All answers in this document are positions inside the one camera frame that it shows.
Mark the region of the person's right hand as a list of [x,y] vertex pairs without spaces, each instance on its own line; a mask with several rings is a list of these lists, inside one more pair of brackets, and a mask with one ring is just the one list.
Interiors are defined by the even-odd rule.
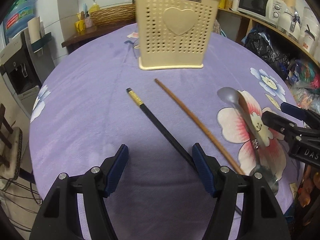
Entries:
[[319,189],[319,170],[308,165],[303,176],[302,189],[298,197],[301,207],[305,207],[310,203],[310,194],[314,188]]

